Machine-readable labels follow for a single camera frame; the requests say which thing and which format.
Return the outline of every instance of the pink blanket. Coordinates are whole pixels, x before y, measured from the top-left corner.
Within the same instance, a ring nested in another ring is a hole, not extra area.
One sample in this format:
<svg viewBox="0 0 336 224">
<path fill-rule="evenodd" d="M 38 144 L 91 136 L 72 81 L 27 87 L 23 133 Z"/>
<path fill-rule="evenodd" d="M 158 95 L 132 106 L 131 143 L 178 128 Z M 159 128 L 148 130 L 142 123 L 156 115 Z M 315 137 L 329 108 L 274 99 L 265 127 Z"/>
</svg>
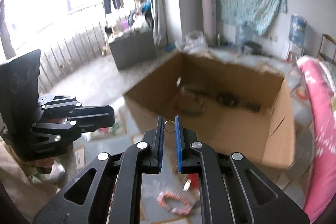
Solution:
<svg viewBox="0 0 336 224">
<path fill-rule="evenodd" d="M 307 83 L 315 124 L 316 154 L 303 208 L 313 222 L 336 193 L 336 124 L 331 108 L 334 94 L 318 61 L 302 58 L 298 66 Z"/>
</svg>

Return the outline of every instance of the open cardboard box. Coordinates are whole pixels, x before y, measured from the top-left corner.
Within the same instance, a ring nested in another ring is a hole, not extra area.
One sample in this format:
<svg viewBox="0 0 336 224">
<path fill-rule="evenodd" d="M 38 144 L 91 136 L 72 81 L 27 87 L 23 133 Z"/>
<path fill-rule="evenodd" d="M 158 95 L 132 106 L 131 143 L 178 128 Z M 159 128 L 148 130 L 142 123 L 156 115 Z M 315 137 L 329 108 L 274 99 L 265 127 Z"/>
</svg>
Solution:
<svg viewBox="0 0 336 224">
<path fill-rule="evenodd" d="M 240 152 L 257 165 L 288 169 L 294 162 L 295 131 L 290 89 L 279 75 L 242 65 L 177 54 L 133 87 L 126 103 L 141 130 L 155 128 L 150 113 L 174 120 L 173 102 L 185 85 L 209 94 L 232 92 L 241 101 L 258 102 L 259 112 L 225 107 L 204 97 L 202 115 L 181 115 L 184 128 L 220 153 Z"/>
</svg>

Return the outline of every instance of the blue container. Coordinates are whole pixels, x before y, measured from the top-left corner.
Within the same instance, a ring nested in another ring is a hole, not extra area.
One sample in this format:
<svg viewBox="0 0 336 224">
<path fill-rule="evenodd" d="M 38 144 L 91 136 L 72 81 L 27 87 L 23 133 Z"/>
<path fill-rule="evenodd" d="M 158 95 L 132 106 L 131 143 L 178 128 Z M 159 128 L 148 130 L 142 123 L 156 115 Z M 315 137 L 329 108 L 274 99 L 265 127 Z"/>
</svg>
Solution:
<svg viewBox="0 0 336 224">
<path fill-rule="evenodd" d="M 238 52 L 242 52 L 243 45 L 246 42 L 251 42 L 253 38 L 253 30 L 246 26 L 236 27 L 236 49 Z"/>
<path fill-rule="evenodd" d="M 294 44 L 303 47 L 307 21 L 298 15 L 292 15 L 288 39 Z"/>
</svg>

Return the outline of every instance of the gray cabinet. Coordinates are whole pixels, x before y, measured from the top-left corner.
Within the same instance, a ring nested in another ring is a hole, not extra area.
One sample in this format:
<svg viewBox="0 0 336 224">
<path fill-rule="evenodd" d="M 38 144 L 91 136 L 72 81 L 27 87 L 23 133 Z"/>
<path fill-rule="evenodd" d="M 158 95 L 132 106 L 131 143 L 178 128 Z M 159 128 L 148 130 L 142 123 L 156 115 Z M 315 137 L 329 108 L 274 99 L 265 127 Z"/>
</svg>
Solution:
<svg viewBox="0 0 336 224">
<path fill-rule="evenodd" d="M 109 45 L 118 70 L 157 57 L 151 31 L 125 34 L 122 37 L 117 37 Z"/>
</svg>

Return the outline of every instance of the metal ring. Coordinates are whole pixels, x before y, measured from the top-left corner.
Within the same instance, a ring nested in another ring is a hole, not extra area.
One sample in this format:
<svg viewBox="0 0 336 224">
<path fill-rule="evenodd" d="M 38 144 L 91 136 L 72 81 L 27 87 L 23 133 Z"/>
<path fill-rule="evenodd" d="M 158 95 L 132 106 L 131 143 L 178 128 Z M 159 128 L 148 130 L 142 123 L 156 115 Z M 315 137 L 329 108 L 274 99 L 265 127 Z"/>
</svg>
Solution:
<svg viewBox="0 0 336 224">
<path fill-rule="evenodd" d="M 165 122 L 165 126 L 164 126 L 165 131 L 167 131 L 168 133 L 173 133 L 173 132 L 175 132 L 175 128 L 174 128 L 173 131 L 168 131 L 168 130 L 166 129 L 166 124 L 167 124 L 168 122 L 172 122 L 172 123 L 174 124 L 174 126 L 175 126 L 175 122 L 174 122 L 174 121 L 168 120 L 168 121 Z"/>
</svg>

